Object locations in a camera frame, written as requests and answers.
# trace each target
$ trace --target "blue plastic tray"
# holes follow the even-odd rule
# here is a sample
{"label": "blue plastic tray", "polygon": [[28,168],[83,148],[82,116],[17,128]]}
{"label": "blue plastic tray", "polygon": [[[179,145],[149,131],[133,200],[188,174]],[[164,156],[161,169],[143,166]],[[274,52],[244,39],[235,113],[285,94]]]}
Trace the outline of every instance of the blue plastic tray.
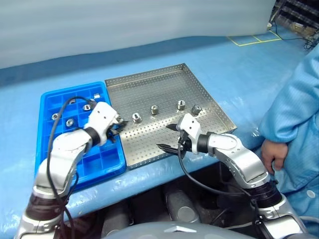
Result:
{"label": "blue plastic tray", "polygon": [[[51,91],[42,95],[38,122],[35,174],[41,162],[47,156],[49,137],[54,123],[52,115],[58,113],[63,103],[70,97],[83,96],[88,99],[93,99],[95,93],[100,94],[100,98],[95,99],[95,101],[105,101],[110,104],[108,93],[102,82]],[[71,132],[78,127],[83,127],[84,124],[87,123],[91,111],[85,112],[82,109],[85,104],[85,101],[77,99],[76,103],[66,107],[56,128],[54,138],[62,133]],[[74,119],[74,124],[68,128],[65,123],[70,118]],[[125,171],[126,163],[120,137],[117,135],[115,139],[115,143],[108,140],[107,143],[101,147],[92,147],[91,150],[83,156],[77,165],[79,181],[76,190],[103,179],[119,175]]]}

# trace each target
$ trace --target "metal nut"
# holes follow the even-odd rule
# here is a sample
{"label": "metal nut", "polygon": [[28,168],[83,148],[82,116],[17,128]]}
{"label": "metal nut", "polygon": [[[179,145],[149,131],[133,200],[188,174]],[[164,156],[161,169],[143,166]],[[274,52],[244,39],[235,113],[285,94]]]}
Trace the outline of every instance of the metal nut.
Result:
{"label": "metal nut", "polygon": [[56,120],[58,118],[58,113],[54,113],[51,117],[52,120]]}
{"label": "metal nut", "polygon": [[74,124],[74,119],[68,119],[66,122],[65,122],[65,125],[67,127],[72,127],[72,125]]}
{"label": "metal nut", "polygon": [[90,105],[85,105],[85,106],[83,106],[83,110],[84,111],[90,111],[91,110],[91,106]]}
{"label": "metal nut", "polygon": [[177,108],[182,111],[185,109],[185,101],[178,101],[177,102]]}
{"label": "metal nut", "polygon": [[191,108],[191,112],[194,115],[198,115],[199,112],[201,112],[201,107],[198,105],[194,105],[193,108]]}
{"label": "metal nut", "polygon": [[139,113],[134,113],[134,114],[132,115],[132,119],[133,119],[134,123],[140,123],[140,122],[142,122],[142,118],[141,118],[141,116],[140,116]]}
{"label": "metal nut", "polygon": [[99,93],[95,93],[95,94],[93,95],[93,98],[95,98],[95,99],[100,98],[100,97],[101,97],[101,96],[100,96]]}
{"label": "metal nut", "polygon": [[158,105],[151,106],[151,114],[154,116],[154,115],[157,115],[158,113],[159,113],[159,106]]}

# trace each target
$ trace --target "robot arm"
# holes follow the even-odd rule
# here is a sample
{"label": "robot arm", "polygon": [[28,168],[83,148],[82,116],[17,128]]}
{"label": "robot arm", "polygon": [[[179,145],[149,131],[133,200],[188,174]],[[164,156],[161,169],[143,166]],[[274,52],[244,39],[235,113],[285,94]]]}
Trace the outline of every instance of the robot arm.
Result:
{"label": "robot arm", "polygon": [[[70,191],[76,165],[94,145],[107,141],[107,132],[114,124],[122,124],[117,112],[105,102],[98,102],[84,129],[59,135],[53,142],[50,175],[60,198],[65,201]],[[61,209],[47,178],[47,159],[38,170],[32,195],[21,218],[16,239],[54,238],[61,221]]]}
{"label": "robot arm", "polygon": [[[216,156],[224,163],[238,185],[244,189],[258,210],[256,225],[264,238],[283,239],[288,235],[307,233],[286,197],[281,194],[257,155],[243,146],[232,134],[202,134],[199,122],[185,114],[177,124],[168,125],[180,132],[178,142],[182,145],[181,155],[186,151]],[[169,145],[159,145],[166,152],[177,154]]]}

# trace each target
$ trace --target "perforated metal tray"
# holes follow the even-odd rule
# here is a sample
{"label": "perforated metal tray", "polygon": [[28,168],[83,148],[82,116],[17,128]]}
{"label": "perforated metal tray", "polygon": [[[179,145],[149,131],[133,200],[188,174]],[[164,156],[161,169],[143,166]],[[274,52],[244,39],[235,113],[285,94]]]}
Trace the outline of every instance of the perforated metal tray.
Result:
{"label": "perforated metal tray", "polygon": [[[225,133],[236,128],[185,64],[105,82],[112,107],[129,121],[120,138],[127,166],[131,169],[168,156],[157,147],[158,143],[177,147],[179,133],[165,126],[177,123],[195,104],[202,107],[196,118],[204,133]],[[183,111],[177,109],[179,100],[185,101]],[[151,115],[152,105],[159,106],[158,115]],[[133,123],[133,113],[141,115],[141,123]]]}

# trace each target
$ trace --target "hand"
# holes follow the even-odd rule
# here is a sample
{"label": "hand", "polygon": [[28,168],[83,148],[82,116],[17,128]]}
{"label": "hand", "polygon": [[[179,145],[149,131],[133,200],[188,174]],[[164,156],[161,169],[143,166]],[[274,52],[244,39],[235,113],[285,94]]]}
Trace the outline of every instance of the hand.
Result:
{"label": "hand", "polygon": [[275,161],[275,169],[281,170],[284,166],[285,158],[288,154],[288,146],[286,143],[275,143],[270,140],[265,140],[261,146],[261,155],[264,165],[268,172],[274,174],[274,170],[271,166]]}

